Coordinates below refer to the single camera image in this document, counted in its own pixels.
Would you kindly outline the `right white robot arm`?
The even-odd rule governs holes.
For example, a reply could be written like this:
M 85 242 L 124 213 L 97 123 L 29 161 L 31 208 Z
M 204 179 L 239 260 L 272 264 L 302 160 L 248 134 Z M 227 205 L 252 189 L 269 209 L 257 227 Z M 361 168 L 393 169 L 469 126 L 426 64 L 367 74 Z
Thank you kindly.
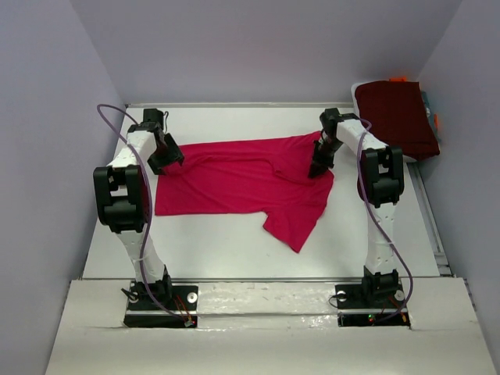
M 349 147 L 356 156 L 357 190 L 368 221 L 363 277 L 357 284 L 336 287 L 337 307 L 381 309 L 400 290 L 392 234 L 395 208 L 405 187 L 403 151 L 376 138 L 354 113 L 325 109 L 320 122 L 322 130 L 315 141 L 309 177 L 316 178 L 331 170 L 338 149 L 342 145 Z

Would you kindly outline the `pink t-shirt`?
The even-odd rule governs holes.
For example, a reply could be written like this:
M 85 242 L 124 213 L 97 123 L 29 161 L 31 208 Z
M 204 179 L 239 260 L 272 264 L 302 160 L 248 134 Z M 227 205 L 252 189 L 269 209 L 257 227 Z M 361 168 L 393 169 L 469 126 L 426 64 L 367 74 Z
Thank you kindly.
M 323 215 L 334 175 L 309 177 L 320 134 L 182 145 L 164 167 L 157 216 L 265 213 L 270 235 L 299 253 Z

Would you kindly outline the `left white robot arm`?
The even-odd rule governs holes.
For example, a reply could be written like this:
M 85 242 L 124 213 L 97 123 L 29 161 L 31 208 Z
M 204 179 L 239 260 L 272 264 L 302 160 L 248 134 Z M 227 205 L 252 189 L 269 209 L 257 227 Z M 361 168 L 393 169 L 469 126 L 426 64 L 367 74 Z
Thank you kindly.
M 166 167 L 182 165 L 184 155 L 166 131 L 167 112 L 144 109 L 141 122 L 126 114 L 132 124 L 122 135 L 104 109 L 116 107 L 99 104 L 97 111 L 123 147 L 107 166 L 93 172 L 98 219 L 121 240 L 134 267 L 135 287 L 127 297 L 165 309 L 172 302 L 173 286 L 150 236 L 154 205 L 148 172 L 160 176 Z

